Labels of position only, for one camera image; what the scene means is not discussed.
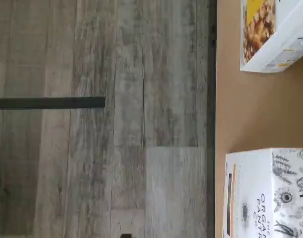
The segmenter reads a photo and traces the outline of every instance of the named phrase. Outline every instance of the brown cardboard surface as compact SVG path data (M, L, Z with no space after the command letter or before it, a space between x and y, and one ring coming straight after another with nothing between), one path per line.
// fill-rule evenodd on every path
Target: brown cardboard surface
M222 237L225 154L303 147L303 58L275 74L241 72L240 0L218 0L215 237Z

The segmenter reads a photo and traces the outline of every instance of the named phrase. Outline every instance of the dark metal strip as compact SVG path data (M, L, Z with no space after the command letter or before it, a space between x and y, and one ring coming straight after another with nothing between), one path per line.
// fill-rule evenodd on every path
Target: dark metal strip
M105 97L0 98L0 110L104 108Z

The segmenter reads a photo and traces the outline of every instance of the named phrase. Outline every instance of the wooden floor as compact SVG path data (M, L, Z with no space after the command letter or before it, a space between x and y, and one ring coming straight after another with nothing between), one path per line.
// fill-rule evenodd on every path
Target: wooden floor
M0 238L213 237L215 7L0 0Z

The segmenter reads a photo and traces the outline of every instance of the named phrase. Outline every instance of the food packaging box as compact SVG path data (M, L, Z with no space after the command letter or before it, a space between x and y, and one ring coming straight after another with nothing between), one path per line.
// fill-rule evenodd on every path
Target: food packaging box
M303 149L226 156L224 238L303 238Z
M240 68L280 72L303 56L303 0L241 0Z

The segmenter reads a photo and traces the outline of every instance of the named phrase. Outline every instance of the yellow label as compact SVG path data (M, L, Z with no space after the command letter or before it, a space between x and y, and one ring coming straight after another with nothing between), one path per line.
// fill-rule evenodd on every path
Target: yellow label
M247 0L246 24L249 25L265 0Z
M288 65L290 65L289 63L280 63L278 66L279 67L286 67L286 66L288 66Z

